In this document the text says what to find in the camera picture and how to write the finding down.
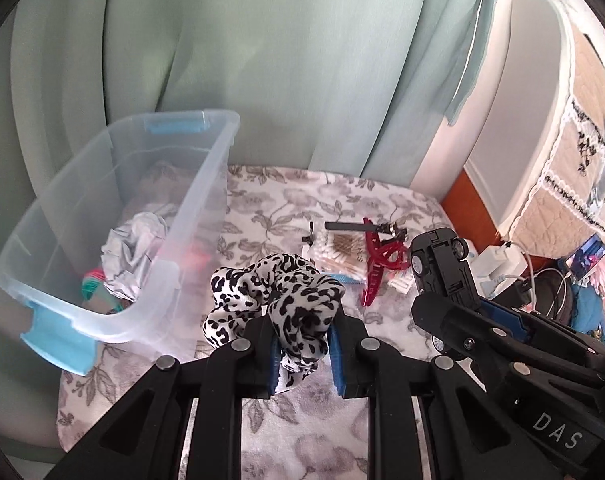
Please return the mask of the black comb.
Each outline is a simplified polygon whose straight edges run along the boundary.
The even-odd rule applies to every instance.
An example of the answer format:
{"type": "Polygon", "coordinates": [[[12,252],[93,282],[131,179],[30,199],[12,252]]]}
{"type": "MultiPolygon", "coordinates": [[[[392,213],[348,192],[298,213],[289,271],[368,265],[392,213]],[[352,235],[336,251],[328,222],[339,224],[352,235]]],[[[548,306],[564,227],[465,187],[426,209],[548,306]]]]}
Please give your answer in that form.
{"type": "Polygon", "coordinates": [[[365,223],[356,222],[324,222],[324,229],[327,231],[339,231],[339,232],[369,232],[370,226],[365,223]]]}

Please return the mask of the crumpled white cloth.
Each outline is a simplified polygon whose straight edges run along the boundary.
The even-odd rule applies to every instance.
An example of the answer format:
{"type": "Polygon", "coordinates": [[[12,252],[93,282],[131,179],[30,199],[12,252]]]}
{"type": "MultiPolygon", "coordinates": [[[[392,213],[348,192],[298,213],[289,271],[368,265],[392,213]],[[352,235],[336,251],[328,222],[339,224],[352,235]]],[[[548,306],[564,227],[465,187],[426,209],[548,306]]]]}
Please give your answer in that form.
{"type": "Polygon", "coordinates": [[[119,299],[138,300],[150,267],[168,234],[165,220],[143,211],[111,229],[102,246],[105,288],[119,299]]]}

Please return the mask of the beige quilted bedcover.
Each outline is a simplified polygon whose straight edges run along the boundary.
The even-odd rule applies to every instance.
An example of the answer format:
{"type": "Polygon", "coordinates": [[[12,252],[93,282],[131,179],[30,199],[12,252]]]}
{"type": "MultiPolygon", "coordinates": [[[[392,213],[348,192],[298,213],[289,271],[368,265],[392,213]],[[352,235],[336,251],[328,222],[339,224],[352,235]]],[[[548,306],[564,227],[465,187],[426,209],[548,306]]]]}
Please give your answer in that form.
{"type": "Polygon", "coordinates": [[[509,235],[530,254],[555,259],[593,234],[605,243],[605,67],[563,0],[539,1],[560,20],[560,109],[509,235]]]}

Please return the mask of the leopard print scrunchie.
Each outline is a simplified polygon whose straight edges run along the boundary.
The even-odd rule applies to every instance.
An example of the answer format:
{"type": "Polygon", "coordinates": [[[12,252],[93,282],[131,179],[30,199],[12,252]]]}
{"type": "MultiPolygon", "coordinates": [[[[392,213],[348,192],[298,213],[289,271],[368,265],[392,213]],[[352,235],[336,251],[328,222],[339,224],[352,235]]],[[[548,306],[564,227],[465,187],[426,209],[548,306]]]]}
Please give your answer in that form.
{"type": "Polygon", "coordinates": [[[245,268],[222,266],[210,289],[214,307],[203,334],[214,348],[243,337],[255,318],[269,318],[280,348],[276,393],[294,389],[318,368],[345,295],[342,283],[291,254],[273,254],[245,268]]]}

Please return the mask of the white power strip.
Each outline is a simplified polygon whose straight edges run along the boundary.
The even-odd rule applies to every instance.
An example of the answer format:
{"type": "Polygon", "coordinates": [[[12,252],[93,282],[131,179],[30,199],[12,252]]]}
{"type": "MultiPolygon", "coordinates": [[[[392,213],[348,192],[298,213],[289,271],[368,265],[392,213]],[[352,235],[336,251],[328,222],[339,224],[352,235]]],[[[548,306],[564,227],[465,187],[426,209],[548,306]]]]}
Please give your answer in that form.
{"type": "Polygon", "coordinates": [[[525,257],[514,245],[489,246],[471,261],[478,294],[488,299],[510,287],[526,269],[525,257]]]}

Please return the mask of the green curtain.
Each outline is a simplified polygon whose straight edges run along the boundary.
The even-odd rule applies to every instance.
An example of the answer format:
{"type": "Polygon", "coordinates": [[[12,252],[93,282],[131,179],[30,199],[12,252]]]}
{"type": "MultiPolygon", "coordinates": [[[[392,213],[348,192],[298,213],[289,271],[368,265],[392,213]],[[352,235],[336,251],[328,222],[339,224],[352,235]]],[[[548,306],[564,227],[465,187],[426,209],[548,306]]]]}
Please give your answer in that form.
{"type": "MultiPolygon", "coordinates": [[[[229,108],[240,165],[411,185],[484,61],[496,0],[15,0],[0,21],[0,251],[56,172],[129,115],[229,108]]],[[[0,438],[58,448],[58,370],[0,289],[0,438]]]]}

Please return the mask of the red hair claw clip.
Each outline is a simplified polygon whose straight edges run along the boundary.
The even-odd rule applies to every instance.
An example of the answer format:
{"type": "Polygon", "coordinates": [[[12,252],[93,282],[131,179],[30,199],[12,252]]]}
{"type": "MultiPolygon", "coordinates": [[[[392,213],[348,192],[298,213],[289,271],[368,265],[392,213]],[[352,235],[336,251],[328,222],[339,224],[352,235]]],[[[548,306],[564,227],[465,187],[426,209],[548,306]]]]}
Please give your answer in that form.
{"type": "Polygon", "coordinates": [[[408,231],[394,223],[373,223],[363,219],[367,251],[367,282],[361,304],[370,307],[379,293],[386,271],[401,272],[410,267],[406,241],[408,231]]]}

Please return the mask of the white headboard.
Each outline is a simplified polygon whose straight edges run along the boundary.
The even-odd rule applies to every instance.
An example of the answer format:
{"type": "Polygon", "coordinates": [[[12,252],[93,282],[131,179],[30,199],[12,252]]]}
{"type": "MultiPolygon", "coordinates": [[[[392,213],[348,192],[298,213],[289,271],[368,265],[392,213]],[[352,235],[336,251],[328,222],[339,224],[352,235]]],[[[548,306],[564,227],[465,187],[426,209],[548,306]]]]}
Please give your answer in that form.
{"type": "Polygon", "coordinates": [[[512,0],[493,104],[464,169],[504,240],[514,237],[559,134],[573,88],[572,25],[554,0],[512,0]]]}

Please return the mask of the black toy car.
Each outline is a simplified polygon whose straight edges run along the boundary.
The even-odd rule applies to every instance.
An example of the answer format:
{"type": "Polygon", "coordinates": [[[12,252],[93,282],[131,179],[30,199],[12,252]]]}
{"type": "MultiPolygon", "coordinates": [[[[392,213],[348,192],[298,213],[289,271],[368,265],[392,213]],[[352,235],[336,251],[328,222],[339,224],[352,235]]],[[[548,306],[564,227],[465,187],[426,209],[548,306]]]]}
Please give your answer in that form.
{"type": "Polygon", "coordinates": [[[468,255],[467,242],[450,228],[414,237],[409,257],[419,293],[433,292],[459,306],[477,310],[481,300],[467,263],[468,255]]]}

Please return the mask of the cotton swab pack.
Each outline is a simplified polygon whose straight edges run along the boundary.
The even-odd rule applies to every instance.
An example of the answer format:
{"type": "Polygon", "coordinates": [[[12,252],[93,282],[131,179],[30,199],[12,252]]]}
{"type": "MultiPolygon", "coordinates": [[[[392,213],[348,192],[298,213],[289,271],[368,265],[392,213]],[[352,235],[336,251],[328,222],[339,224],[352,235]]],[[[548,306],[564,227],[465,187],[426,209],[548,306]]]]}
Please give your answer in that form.
{"type": "Polygon", "coordinates": [[[318,271],[343,283],[363,284],[368,274],[365,236],[360,233],[317,231],[302,239],[301,255],[318,271]]]}

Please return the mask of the clear plastic storage bin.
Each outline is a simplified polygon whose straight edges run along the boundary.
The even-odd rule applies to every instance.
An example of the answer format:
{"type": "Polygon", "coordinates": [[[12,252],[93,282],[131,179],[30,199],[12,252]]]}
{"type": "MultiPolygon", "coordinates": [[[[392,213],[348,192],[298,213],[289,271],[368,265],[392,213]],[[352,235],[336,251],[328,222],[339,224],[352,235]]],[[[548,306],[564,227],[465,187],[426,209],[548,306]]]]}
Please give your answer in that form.
{"type": "Polygon", "coordinates": [[[226,209],[232,110],[114,122],[60,170],[0,255],[25,343],[86,375],[103,344],[192,359],[226,209]]]}

